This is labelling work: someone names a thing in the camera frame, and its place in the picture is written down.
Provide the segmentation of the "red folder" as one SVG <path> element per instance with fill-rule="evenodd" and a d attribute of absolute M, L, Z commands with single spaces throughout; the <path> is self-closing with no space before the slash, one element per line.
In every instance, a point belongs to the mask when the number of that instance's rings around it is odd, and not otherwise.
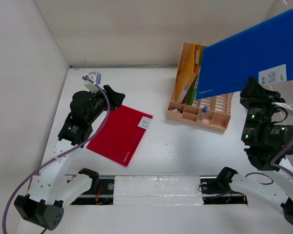
<path fill-rule="evenodd" d="M 122 105 L 110 112 L 87 149 L 122 166 L 128 166 L 153 116 Z"/>

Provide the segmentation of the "peach plastic desk organizer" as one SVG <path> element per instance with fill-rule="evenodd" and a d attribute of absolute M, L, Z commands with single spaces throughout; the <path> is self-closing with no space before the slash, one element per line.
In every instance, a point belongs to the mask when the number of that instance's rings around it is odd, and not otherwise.
<path fill-rule="evenodd" d="M 174 92 L 175 91 L 173 89 L 166 111 L 167 119 L 221 133 L 226 131 L 231 118 L 231 100 L 233 93 L 222 94 L 203 99 L 196 98 L 196 100 L 193 102 L 193 105 L 190 106 L 186 105 L 187 94 L 184 100 L 181 103 L 178 103 L 174 101 Z M 198 114 L 201 112 L 204 106 L 208 106 L 206 116 L 203 121 L 198 121 Z M 179 114 L 169 111 L 169 109 L 175 108 L 180 110 L 182 113 Z"/>

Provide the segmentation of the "blue folder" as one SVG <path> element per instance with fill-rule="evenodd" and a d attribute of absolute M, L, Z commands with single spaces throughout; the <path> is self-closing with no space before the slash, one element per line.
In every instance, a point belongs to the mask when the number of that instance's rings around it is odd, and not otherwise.
<path fill-rule="evenodd" d="M 241 91 L 249 77 L 262 86 L 293 80 L 292 9 L 204 49 L 196 97 Z"/>

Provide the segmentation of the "blue capped pen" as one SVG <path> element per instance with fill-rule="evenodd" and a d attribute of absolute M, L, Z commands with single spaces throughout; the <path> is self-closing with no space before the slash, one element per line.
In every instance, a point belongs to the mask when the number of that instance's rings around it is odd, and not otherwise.
<path fill-rule="evenodd" d="M 208 110 L 208 106 L 204 106 L 201 112 L 198 114 L 198 118 L 197 118 L 198 121 L 203 121 L 203 119 L 206 116 L 207 110 Z"/>

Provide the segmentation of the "green clip file folder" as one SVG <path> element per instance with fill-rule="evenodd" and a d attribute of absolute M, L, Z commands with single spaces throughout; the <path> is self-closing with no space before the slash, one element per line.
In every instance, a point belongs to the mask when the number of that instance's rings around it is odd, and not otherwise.
<path fill-rule="evenodd" d="M 201 72 L 201 63 L 203 59 L 203 50 L 206 48 L 204 45 L 198 45 L 195 48 L 195 54 L 194 54 L 194 73 L 196 74 L 195 79 L 193 80 L 188 92 L 187 92 L 187 98 L 186 98 L 186 105 L 193 105 L 193 102 L 196 100 L 196 92 L 197 92 L 197 86 L 198 86 L 198 80 L 199 75 Z"/>

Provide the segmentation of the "orange folder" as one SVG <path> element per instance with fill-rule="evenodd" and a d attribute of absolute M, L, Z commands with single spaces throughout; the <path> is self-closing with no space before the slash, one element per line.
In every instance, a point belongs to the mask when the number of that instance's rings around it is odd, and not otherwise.
<path fill-rule="evenodd" d="M 201 65 L 201 51 L 201 44 L 183 43 L 174 88 L 175 102 L 181 103 L 184 100 L 195 80 Z"/>

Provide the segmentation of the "white grey eraser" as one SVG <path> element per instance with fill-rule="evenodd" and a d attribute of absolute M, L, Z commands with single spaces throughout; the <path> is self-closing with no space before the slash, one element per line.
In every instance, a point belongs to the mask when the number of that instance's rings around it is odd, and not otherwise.
<path fill-rule="evenodd" d="M 179 113 L 179 114 L 182 113 L 180 110 L 178 110 L 176 108 L 175 109 L 169 109 L 169 111 L 174 112 L 174 113 Z"/>

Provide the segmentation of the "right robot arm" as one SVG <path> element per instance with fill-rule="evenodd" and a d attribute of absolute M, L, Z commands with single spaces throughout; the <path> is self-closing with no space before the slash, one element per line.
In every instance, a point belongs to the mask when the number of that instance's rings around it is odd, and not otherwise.
<path fill-rule="evenodd" d="M 240 104 L 247 109 L 241 140 L 253 167 L 271 178 L 276 187 L 255 182 L 225 167 L 216 178 L 222 193 L 239 192 L 272 207 L 293 225 L 293 125 L 278 125 L 272 116 L 288 112 L 279 92 L 264 89 L 249 77 L 240 93 Z"/>

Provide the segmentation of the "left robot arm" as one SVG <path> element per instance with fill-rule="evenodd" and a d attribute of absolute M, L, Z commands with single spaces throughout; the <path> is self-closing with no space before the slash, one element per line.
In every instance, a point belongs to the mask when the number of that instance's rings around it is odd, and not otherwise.
<path fill-rule="evenodd" d="M 121 107 L 125 94 L 109 85 L 96 91 L 78 91 L 70 103 L 70 112 L 58 134 L 51 159 L 39 169 L 40 176 L 26 195 L 18 195 L 14 206 L 21 217 L 45 230 L 54 230 L 63 218 L 64 209 L 83 192 L 99 188 L 99 174 L 83 168 L 77 177 L 61 188 L 66 171 L 83 146 L 94 136 L 92 123 L 104 111 Z"/>

